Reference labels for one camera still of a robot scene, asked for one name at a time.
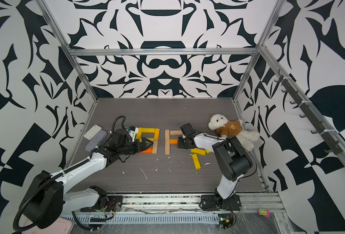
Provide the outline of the yellow block short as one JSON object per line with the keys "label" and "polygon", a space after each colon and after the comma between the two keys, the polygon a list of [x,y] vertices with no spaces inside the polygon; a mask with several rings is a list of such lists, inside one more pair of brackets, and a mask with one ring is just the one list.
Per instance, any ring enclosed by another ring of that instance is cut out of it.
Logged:
{"label": "yellow block short", "polygon": [[202,155],[202,156],[205,156],[207,154],[206,150],[202,150],[202,149],[198,149],[198,148],[191,149],[191,152],[193,154]]}

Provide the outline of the amber orange block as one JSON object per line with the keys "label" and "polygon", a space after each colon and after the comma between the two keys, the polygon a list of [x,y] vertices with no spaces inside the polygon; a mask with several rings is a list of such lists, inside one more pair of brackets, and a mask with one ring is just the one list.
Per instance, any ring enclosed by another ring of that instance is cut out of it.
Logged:
{"label": "amber orange block", "polygon": [[154,140],[158,141],[160,129],[156,128],[154,132]]}

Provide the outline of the purple grey pouch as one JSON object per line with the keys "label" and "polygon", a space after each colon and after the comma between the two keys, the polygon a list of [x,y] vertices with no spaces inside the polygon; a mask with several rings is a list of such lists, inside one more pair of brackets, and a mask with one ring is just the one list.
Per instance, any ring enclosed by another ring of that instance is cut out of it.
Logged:
{"label": "purple grey pouch", "polygon": [[89,141],[87,146],[85,147],[85,150],[87,152],[93,152],[96,150],[102,142],[107,137],[108,133],[104,130],[100,130],[98,133],[95,134],[95,136]]}

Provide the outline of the pink green small gadget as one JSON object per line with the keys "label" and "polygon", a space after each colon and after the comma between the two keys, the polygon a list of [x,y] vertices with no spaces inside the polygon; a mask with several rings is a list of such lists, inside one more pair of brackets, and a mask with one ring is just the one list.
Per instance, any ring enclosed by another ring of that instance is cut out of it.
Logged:
{"label": "pink green small gadget", "polygon": [[258,209],[258,213],[260,216],[267,217],[267,218],[270,217],[270,212],[268,210]]}

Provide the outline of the red orange block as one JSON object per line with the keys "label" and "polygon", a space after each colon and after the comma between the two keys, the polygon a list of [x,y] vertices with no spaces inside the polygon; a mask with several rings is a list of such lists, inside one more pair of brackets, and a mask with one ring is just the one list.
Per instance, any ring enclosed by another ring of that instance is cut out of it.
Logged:
{"label": "red orange block", "polygon": [[147,149],[147,150],[145,150],[145,151],[142,151],[141,153],[142,153],[142,154],[152,154],[152,153],[153,153],[153,149],[152,149],[152,148],[149,148],[149,149]]}

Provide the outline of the natural wood block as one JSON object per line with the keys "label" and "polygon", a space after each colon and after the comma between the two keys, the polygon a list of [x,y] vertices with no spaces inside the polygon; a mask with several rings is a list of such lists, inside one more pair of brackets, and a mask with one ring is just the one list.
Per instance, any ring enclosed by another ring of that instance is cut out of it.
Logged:
{"label": "natural wood block", "polygon": [[165,155],[170,155],[170,142],[165,143]]}
{"label": "natural wood block", "polygon": [[158,150],[158,141],[154,140],[152,153],[157,154],[157,150]]}
{"label": "natural wood block", "polygon": [[165,130],[165,143],[170,145],[170,130]]}
{"label": "natural wood block", "polygon": [[171,136],[182,136],[183,133],[182,133],[181,130],[171,130],[171,131],[170,131],[170,135],[171,135]]}

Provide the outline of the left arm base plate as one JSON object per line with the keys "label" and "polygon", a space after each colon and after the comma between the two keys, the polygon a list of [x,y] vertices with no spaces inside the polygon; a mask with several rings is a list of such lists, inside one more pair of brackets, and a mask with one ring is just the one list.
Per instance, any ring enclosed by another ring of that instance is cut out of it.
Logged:
{"label": "left arm base plate", "polygon": [[80,209],[81,212],[110,212],[116,211],[122,207],[123,196],[105,196],[101,195],[98,201],[92,207]]}

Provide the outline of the white small device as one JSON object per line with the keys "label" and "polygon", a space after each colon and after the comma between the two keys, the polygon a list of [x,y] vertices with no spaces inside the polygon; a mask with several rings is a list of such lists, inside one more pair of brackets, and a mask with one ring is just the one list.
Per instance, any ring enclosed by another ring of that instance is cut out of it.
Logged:
{"label": "white small device", "polygon": [[101,130],[102,130],[102,127],[95,124],[83,135],[83,137],[85,139],[91,140]]}

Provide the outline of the green circuit board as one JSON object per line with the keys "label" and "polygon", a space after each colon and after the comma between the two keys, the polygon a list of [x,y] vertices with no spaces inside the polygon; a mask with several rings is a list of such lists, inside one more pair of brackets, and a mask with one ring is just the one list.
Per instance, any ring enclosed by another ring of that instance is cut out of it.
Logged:
{"label": "green circuit board", "polygon": [[219,214],[219,228],[222,229],[229,229],[231,228],[237,221],[236,215],[234,213],[230,213],[229,215]]}

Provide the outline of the white teddy bear brown shirt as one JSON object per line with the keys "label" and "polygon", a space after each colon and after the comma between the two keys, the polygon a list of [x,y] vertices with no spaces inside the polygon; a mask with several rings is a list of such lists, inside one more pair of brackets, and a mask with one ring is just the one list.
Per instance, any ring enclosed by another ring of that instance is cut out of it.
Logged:
{"label": "white teddy bear brown shirt", "polygon": [[253,143],[260,139],[260,133],[243,130],[241,125],[241,120],[229,121],[224,115],[215,114],[210,118],[208,128],[221,137],[236,137],[247,151],[251,151],[254,148]]}

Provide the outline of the pink tray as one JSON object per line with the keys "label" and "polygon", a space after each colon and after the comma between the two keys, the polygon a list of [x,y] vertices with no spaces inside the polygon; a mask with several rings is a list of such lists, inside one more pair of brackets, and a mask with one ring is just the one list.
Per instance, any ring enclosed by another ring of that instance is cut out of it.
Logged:
{"label": "pink tray", "polygon": [[23,234],[70,234],[74,227],[74,223],[70,220],[58,218],[52,225],[47,228],[40,229],[37,226],[23,231]]}

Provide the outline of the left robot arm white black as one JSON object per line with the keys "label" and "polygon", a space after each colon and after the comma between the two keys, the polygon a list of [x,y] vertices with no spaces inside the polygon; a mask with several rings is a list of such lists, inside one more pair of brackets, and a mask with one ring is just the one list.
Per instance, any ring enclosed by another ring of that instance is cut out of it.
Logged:
{"label": "left robot arm white black", "polygon": [[102,208],[107,193],[97,186],[79,192],[70,192],[78,183],[120,160],[152,149],[153,140],[142,137],[140,128],[123,124],[116,129],[113,122],[109,133],[103,130],[92,136],[84,160],[55,173],[42,171],[32,181],[13,221],[16,234],[37,226],[51,226],[61,215],[82,208]]}

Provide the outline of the yellow block long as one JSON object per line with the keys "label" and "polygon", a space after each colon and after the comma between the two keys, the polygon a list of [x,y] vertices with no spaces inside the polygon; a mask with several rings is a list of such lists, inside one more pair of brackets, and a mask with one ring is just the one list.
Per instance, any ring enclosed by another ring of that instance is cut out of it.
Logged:
{"label": "yellow block long", "polygon": [[198,159],[198,155],[197,154],[192,154],[192,158],[193,158],[193,162],[194,162],[194,165],[195,165],[195,169],[196,170],[201,169],[201,165],[200,165],[200,162],[199,162],[199,159]]}

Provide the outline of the grey hook rail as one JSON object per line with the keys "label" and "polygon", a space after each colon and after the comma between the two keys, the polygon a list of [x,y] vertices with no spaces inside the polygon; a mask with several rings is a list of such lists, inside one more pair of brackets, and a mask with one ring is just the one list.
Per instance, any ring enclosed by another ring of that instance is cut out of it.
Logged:
{"label": "grey hook rail", "polygon": [[280,83],[284,87],[282,92],[288,93],[292,97],[293,101],[291,101],[290,104],[295,105],[303,112],[300,117],[302,119],[307,118],[309,120],[314,128],[314,130],[311,131],[311,134],[319,134],[327,144],[329,149],[325,150],[325,152],[334,153],[335,155],[343,153],[344,149],[340,143],[337,130],[327,122],[314,103],[296,84],[294,79],[279,74],[279,78],[276,82]]}

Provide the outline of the aluminium front rail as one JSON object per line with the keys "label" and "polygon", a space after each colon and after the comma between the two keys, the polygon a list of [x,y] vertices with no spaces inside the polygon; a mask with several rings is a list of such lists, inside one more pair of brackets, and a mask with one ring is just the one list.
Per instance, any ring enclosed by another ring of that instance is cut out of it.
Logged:
{"label": "aluminium front rail", "polygon": [[[139,213],[201,211],[199,202],[202,195],[208,194],[108,194],[108,196],[123,196],[120,211],[135,211]],[[242,207],[240,212],[257,212],[265,209],[271,213],[285,212],[281,198],[276,193],[238,193]]]}

